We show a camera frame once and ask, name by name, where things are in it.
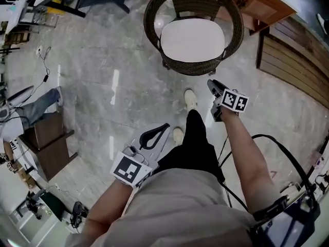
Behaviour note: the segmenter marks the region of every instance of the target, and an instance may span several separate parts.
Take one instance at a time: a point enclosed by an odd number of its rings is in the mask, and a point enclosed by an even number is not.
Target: electrical cable
[[[44,64],[44,66],[45,66],[45,68],[46,68],[46,76],[45,76],[45,78],[43,79],[43,81],[39,84],[39,86],[38,87],[36,87],[35,88],[35,90],[32,92],[32,94],[25,100],[25,101],[23,101],[21,104],[20,104],[20,106],[19,106],[19,108],[29,99],[29,98],[31,98],[31,96],[37,91],[37,89],[42,85],[42,83],[44,83],[44,82],[46,82],[47,80],[48,80],[48,77],[49,77],[49,75],[50,75],[50,69],[47,67],[47,65],[46,65],[46,58],[47,58],[47,56],[48,56],[48,53],[50,52],[50,50],[51,50],[51,47],[48,47],[47,49],[46,49],[46,53],[45,53],[45,57],[42,57],[41,56],[41,54],[40,54],[40,50],[39,50],[39,56],[40,56],[40,58],[43,60],[43,64]]]
[[[220,155],[219,155],[219,157],[218,157],[218,159],[217,159],[217,160],[218,160],[218,165],[221,164],[221,155],[222,155],[222,153],[223,153],[223,150],[224,150],[224,147],[225,147],[225,144],[226,144],[227,139],[228,139],[228,136],[226,137],[226,139],[225,139],[225,141],[224,141],[224,144],[223,144],[223,146],[222,146],[221,153],[220,153]],[[233,206],[232,206],[232,203],[231,203],[231,199],[230,199],[230,195],[229,195],[229,193],[228,193],[228,190],[225,189],[225,191],[226,191],[226,196],[227,196],[228,204],[229,204],[230,207],[232,208]]]
[[[299,176],[301,177],[305,188],[307,191],[310,191],[312,193],[310,193],[310,197],[312,199],[313,202],[316,202],[315,196],[313,194],[313,188],[312,188],[312,184],[310,183],[310,181],[307,178],[307,175],[304,171],[304,169],[301,167],[301,165],[298,163],[298,161],[294,158],[294,156],[289,152],[288,149],[286,149],[281,143],[279,143],[273,136],[271,135],[267,135],[267,134],[256,134],[254,136],[252,136],[252,139],[256,139],[259,137],[266,137],[270,140],[272,140],[274,143],[277,144],[277,146],[280,148],[280,150],[288,157],[288,159],[290,160],[290,162],[293,164],[293,166],[295,167],[297,173],[299,174]],[[223,164],[225,163],[225,161],[228,159],[228,157],[232,154],[232,151],[228,153],[228,155],[224,158],[223,162],[220,164],[220,168],[222,168]],[[230,194],[247,210],[246,205],[242,202],[241,199],[238,198],[237,195],[235,195],[231,190],[229,190],[226,186],[224,186],[223,184],[221,184],[228,192],[230,192]]]
[[[47,75],[50,75],[50,69],[48,69],[48,67],[47,67],[47,65],[46,65],[46,58],[47,58],[47,55],[48,55],[48,53],[50,52],[50,50],[51,50],[51,47],[48,47],[48,48],[46,49],[45,57],[42,57],[42,56],[41,56],[41,54],[40,54],[40,50],[39,50],[39,56],[40,56],[40,58],[43,60],[43,64],[44,64],[44,66],[45,66],[45,68],[46,68],[46,74],[47,74]]]

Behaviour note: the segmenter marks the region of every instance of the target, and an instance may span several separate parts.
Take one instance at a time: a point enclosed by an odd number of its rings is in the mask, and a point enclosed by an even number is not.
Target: person's leg
[[[35,102],[29,103],[18,108],[16,111],[19,116],[23,116],[23,128],[32,127],[45,113],[46,109],[52,104],[56,103],[60,99],[60,93],[56,89],[51,89],[46,94],[42,95]]]
[[[183,145],[194,146],[207,144],[206,127],[200,114],[196,110],[191,110],[186,119],[186,131]]]
[[[192,106],[193,109],[189,109],[193,98],[185,99],[190,112],[183,143],[159,161],[159,168],[154,174],[171,168],[194,169],[209,172],[218,180],[223,181],[224,177],[218,164],[215,148],[207,141],[206,127],[202,118],[195,110],[196,107]]]

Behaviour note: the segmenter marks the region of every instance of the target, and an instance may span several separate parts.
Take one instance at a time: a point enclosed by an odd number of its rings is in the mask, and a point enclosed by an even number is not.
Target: wall
[[[10,239],[20,247],[28,246],[27,240],[22,236],[19,230],[16,229],[9,216],[0,207],[0,238]]]
[[[17,174],[4,164],[0,166],[0,206],[5,213],[11,214],[25,200],[28,191]]]
[[[319,247],[329,235],[329,193],[320,201],[321,214],[315,222],[315,232],[303,247]]]

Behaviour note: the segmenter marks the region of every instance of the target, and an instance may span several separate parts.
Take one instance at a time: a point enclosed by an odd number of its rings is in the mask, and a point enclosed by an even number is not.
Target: shoe
[[[60,93],[60,98],[57,100],[57,104],[59,107],[62,107],[64,104],[62,89],[60,86],[58,86],[58,87],[56,87],[56,90]]]
[[[187,111],[196,110],[197,107],[197,99],[192,90],[186,90],[184,93],[184,99],[187,105]]]
[[[324,29],[324,19],[322,18],[322,16],[321,16],[320,14],[317,14],[317,18],[318,18],[318,20],[319,20],[319,23],[320,23],[320,25],[321,25],[321,27],[322,27],[324,33],[325,33],[326,35],[328,35],[328,34],[327,34],[327,31],[325,31],[325,29]]]
[[[180,146],[180,145],[183,144],[184,133],[183,133],[183,131],[181,130],[181,128],[176,127],[176,128],[174,129],[173,137],[174,137],[174,141],[175,141],[176,146]]]

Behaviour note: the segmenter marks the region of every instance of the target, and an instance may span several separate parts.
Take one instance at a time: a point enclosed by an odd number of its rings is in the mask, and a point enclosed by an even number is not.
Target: wire
[[[225,139],[225,141],[224,141],[224,144],[223,144],[223,147],[222,147],[221,153],[220,153],[220,155],[219,155],[219,157],[218,157],[218,159],[217,159],[217,160],[218,160],[218,165],[221,164],[221,155],[222,155],[222,153],[223,153],[223,150],[224,150],[224,147],[225,147],[225,144],[226,144],[227,139],[228,139],[228,136],[226,137],[226,139]],[[229,195],[229,193],[228,193],[228,190],[225,189],[225,191],[226,191],[226,196],[227,196],[228,204],[229,204],[230,207],[232,208],[233,206],[232,206],[232,202],[231,202],[231,199],[230,199],[230,195]]]
[[[294,156],[289,152],[288,149],[286,149],[281,143],[279,143],[273,136],[271,135],[267,135],[267,134],[256,134],[254,136],[252,136],[252,139],[256,139],[259,137],[266,137],[270,140],[272,140],[274,143],[277,144],[277,146],[280,148],[280,150],[288,157],[288,159],[290,160],[290,162],[292,163],[292,165],[295,167],[296,171],[298,172],[299,176],[301,177],[305,188],[307,191],[310,191],[312,193],[310,193],[310,197],[312,198],[313,203],[316,203],[316,199],[313,193],[313,188],[312,188],[312,184],[310,183],[310,181],[307,178],[307,175],[304,171],[304,169],[301,167],[301,165],[298,163],[298,161],[294,158]],[[222,168],[223,164],[225,163],[225,161],[228,159],[228,157],[232,154],[232,151],[228,153],[228,155],[224,158],[223,162],[220,164],[220,168]],[[221,184],[226,191],[230,192],[230,194],[247,210],[246,205],[242,202],[241,199],[238,198],[237,195],[235,195],[228,187],[225,186],[225,184]]]
[[[48,67],[47,67],[47,65],[46,65],[46,58],[47,58],[47,55],[48,55],[48,53],[50,52],[50,50],[51,50],[51,47],[48,47],[48,48],[46,49],[45,57],[42,57],[42,56],[41,56],[41,54],[40,54],[40,50],[39,50],[39,56],[40,56],[40,58],[43,60],[43,64],[44,64],[44,66],[45,66],[45,68],[46,68],[46,74],[47,74],[47,75],[50,74],[50,69],[48,69]]]
[[[21,108],[21,106],[29,99],[29,98],[31,98],[31,96],[36,92],[36,90],[42,85],[42,83],[44,83],[44,81],[42,81],[40,84],[39,84],[39,86],[38,87],[36,87],[35,88],[35,90],[32,92],[32,94],[25,100],[25,101],[23,101],[21,104],[20,104],[20,106],[18,106],[17,108],[20,108],[20,109],[22,109]]]
[[[57,189],[58,191],[61,191],[61,192],[67,193],[70,197],[76,199],[77,201],[80,201],[78,198],[72,196],[68,191],[61,190],[61,189],[60,189],[58,186],[56,186],[56,185],[52,185],[52,186],[50,186],[50,187],[47,187],[46,190],[48,190],[48,189],[50,189],[50,188],[52,188],[52,187],[56,187],[56,189]]]

